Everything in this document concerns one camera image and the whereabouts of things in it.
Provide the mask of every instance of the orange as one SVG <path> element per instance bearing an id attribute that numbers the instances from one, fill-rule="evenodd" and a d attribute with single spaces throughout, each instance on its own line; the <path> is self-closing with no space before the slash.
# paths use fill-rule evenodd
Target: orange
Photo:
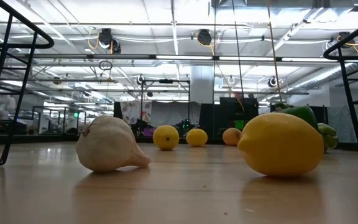
<path id="1" fill-rule="evenodd" d="M 237 146 L 241 139 L 241 131 L 237 128 L 229 128 L 223 132 L 223 141 L 228 146 Z"/>

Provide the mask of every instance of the bell pepper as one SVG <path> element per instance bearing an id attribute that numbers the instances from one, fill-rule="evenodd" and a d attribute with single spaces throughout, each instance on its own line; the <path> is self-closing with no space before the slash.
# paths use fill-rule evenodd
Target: bell pepper
<path id="1" fill-rule="evenodd" d="M 293 108 L 287 108 L 282 110 L 281 113 L 286 113 L 301 118 L 302 120 L 309 123 L 312 127 L 314 127 L 315 130 L 319 131 L 316 117 L 314 116 L 314 113 L 309 106 L 296 106 Z"/>
<path id="2" fill-rule="evenodd" d="M 318 130 L 324 140 L 324 152 L 328 149 L 333 149 L 338 144 L 338 138 L 336 137 L 336 131 L 333 127 L 324 124 L 318 123 Z"/>

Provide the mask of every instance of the ceiling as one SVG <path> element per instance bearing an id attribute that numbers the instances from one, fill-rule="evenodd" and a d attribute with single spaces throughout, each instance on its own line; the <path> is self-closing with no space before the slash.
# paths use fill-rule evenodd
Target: ceiling
<path id="1" fill-rule="evenodd" d="M 243 57 L 264 57 L 272 56 L 271 39 L 273 39 L 276 46 L 280 43 L 276 50 L 278 57 L 308 58 L 322 57 L 323 52 L 333 44 L 331 38 L 336 39 L 339 32 L 352 32 L 358 28 L 358 11 L 351 11 L 352 8 L 343 9 L 337 14 L 334 10 L 328 9 L 319 15 L 318 9 L 307 7 L 274 7 L 272 8 L 272 38 L 268 30 L 269 17 L 266 7 L 237 7 L 234 17 L 231 10 L 216 10 L 216 16 L 213 10 L 208 14 L 208 0 L 174 0 L 173 5 L 171 1 L 166 0 L 93 0 L 91 2 L 29 0 L 27 5 L 21 0 L 6 0 L 6 2 L 55 40 L 55 46 L 52 49 L 37 50 L 36 53 L 56 54 L 56 60 L 37 59 L 34 62 L 31 80 L 60 77 L 61 79 L 96 81 L 96 79 L 106 80 L 112 77 L 118 81 L 118 83 L 92 83 L 62 80 L 62 83 L 58 85 L 52 82 L 29 82 L 29 85 L 39 90 L 75 89 L 84 86 L 89 91 L 92 89 L 136 90 L 139 89 L 136 78 L 140 74 L 145 78 L 155 80 L 160 78 L 189 80 L 191 78 L 191 68 L 195 65 L 187 62 L 163 62 L 158 66 L 153 66 L 158 60 L 112 60 L 114 67 L 104 72 L 97 66 L 100 60 L 95 59 L 92 62 L 59 60 L 59 54 L 110 54 L 108 50 L 100 46 L 92 49 L 96 45 L 97 33 L 101 31 L 101 28 L 112 29 L 113 37 L 121 45 L 122 54 L 238 56 L 239 53 Z M 311 10 L 317 11 L 316 14 L 310 15 Z M 303 23 L 305 16 L 310 19 L 306 24 Z M 0 39 L 5 33 L 7 18 L 7 13 L 0 9 Z M 202 46 L 196 41 L 196 34 L 200 29 L 209 29 L 212 38 L 216 39 L 212 42 L 212 47 Z M 10 33 L 10 42 L 31 43 L 31 41 L 31 30 L 15 21 Z M 344 50 L 344 53 L 357 54 L 353 48 Z M 65 62 L 67 65 L 56 66 L 59 62 Z M 283 83 L 282 86 L 289 86 L 319 68 L 327 66 L 337 65 L 280 63 L 278 77 Z M 240 88 L 238 64 L 219 62 L 214 68 L 216 83 L 221 83 L 215 86 L 215 89 Z M 267 80 L 275 75 L 273 62 L 243 63 L 241 73 L 244 76 L 244 91 L 272 91 L 267 85 Z M 20 78 L 21 76 L 22 74 L 18 72 L 6 72 L 3 75 L 4 78 Z M 234 79 L 235 86 L 228 84 L 229 79 Z M 183 90 L 178 85 L 156 84 L 150 87 L 150 90 L 156 90 L 152 98 L 156 100 L 187 99 L 187 93 L 165 93 L 164 95 L 157 93 L 158 90 Z M 87 100 L 81 98 L 78 92 L 58 93 L 45 90 L 42 93 L 48 96 L 59 95 L 75 100 Z M 104 94 L 107 94 L 110 100 L 133 100 L 134 97 L 139 97 L 138 93 L 109 92 Z"/>

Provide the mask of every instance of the spotlight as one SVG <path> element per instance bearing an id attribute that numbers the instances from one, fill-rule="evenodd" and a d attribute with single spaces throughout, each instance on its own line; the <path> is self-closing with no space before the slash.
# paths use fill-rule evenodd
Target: spotlight
<path id="1" fill-rule="evenodd" d="M 143 80 L 144 80 L 143 75 L 140 74 L 140 75 L 136 78 L 136 83 L 137 83 L 138 85 L 141 85 Z"/>
<path id="2" fill-rule="evenodd" d="M 268 80 L 267 82 L 267 85 L 270 87 L 270 88 L 273 88 L 277 85 L 277 82 L 276 82 L 276 78 L 273 77 L 271 79 Z"/>
<path id="3" fill-rule="evenodd" d="M 227 80 L 227 82 L 228 82 L 229 84 L 234 84 L 234 78 L 233 78 L 232 75 L 231 75 L 230 78 Z"/>

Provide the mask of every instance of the white ceiling beam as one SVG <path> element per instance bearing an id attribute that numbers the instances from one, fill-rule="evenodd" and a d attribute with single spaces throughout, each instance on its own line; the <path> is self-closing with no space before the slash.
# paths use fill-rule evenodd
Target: white ceiling beam
<path id="1" fill-rule="evenodd" d="M 73 44 L 72 41 L 68 40 L 65 36 L 63 36 L 63 34 L 61 34 L 59 31 L 57 31 L 52 25 L 49 24 L 48 21 L 46 21 L 40 14 L 38 14 L 37 12 L 35 12 L 30 4 L 23 2 L 21 0 L 16 0 L 21 6 L 23 6 L 26 10 L 28 10 L 29 12 L 31 12 L 32 14 L 34 14 L 35 16 L 37 16 L 42 23 L 47 26 L 50 30 L 52 30 L 56 35 L 58 35 L 60 38 L 62 38 L 68 45 L 70 45 L 71 47 L 73 47 L 76 51 L 80 52 Z"/>

